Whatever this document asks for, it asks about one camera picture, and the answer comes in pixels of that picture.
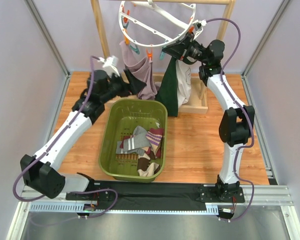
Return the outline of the dark green sock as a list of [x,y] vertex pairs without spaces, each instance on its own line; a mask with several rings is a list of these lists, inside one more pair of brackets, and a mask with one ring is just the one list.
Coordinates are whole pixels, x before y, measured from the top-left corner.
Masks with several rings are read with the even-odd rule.
[[168,112],[168,116],[178,116],[178,99],[177,99],[177,75],[176,75],[176,58],[171,58],[168,67],[164,73],[161,86],[155,100],[162,103]]

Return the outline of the pink sock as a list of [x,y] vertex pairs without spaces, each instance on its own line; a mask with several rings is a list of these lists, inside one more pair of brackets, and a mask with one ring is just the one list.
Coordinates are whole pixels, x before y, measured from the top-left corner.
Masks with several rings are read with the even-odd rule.
[[146,83],[146,86],[138,93],[137,97],[143,100],[154,100],[157,95],[157,88],[153,80],[152,61],[147,56],[137,60],[124,40],[120,42],[120,49],[125,67],[134,77]]

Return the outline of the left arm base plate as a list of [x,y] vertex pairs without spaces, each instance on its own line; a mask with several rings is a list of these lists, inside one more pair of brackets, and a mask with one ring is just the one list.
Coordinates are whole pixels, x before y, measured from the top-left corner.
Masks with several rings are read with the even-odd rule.
[[116,194],[109,190],[108,185],[89,186],[85,192],[93,192],[89,194],[66,193],[66,200],[71,201],[113,201]]

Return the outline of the white round clip hanger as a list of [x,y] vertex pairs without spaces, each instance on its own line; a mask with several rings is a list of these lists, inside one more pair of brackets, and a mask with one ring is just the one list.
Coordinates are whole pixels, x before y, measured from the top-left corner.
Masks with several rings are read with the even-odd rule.
[[159,48],[184,36],[195,19],[196,4],[122,1],[118,18],[122,34],[145,48]]

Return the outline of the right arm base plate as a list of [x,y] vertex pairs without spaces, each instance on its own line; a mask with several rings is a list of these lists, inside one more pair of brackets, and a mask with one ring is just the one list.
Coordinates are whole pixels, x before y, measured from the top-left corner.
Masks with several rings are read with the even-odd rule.
[[221,186],[220,184],[200,185],[198,187],[198,200],[205,203],[244,203],[244,193],[240,186],[234,184]]

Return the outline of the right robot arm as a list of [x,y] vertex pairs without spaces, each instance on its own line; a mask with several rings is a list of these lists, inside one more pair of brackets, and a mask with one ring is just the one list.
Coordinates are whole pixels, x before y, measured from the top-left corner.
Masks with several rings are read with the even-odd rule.
[[215,184],[216,193],[222,197],[239,191],[240,161],[247,143],[254,141],[255,115],[254,107],[245,105],[226,80],[221,66],[224,49],[224,42],[218,39],[204,47],[194,39],[192,33],[187,33],[183,39],[163,48],[164,53],[184,63],[201,63],[199,78],[213,92],[224,111],[219,126],[219,136],[224,143],[224,157]]

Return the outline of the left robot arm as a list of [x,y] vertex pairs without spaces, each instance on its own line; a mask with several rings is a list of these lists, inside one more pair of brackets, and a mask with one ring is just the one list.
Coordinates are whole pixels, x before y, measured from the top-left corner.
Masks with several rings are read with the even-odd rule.
[[128,70],[123,80],[119,73],[92,71],[87,78],[87,88],[75,102],[67,119],[55,135],[33,156],[24,155],[20,160],[21,177],[24,184],[42,196],[54,199],[62,192],[83,192],[89,185],[89,178],[76,174],[70,181],[58,173],[65,156],[105,110],[105,103],[115,97],[137,95],[146,84]]

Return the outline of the teal clothes clip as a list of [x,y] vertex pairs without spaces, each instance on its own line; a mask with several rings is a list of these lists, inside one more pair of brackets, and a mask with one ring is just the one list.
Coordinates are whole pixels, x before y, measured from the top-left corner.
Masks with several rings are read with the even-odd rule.
[[165,57],[165,52],[161,51],[159,59],[164,60],[164,57]]

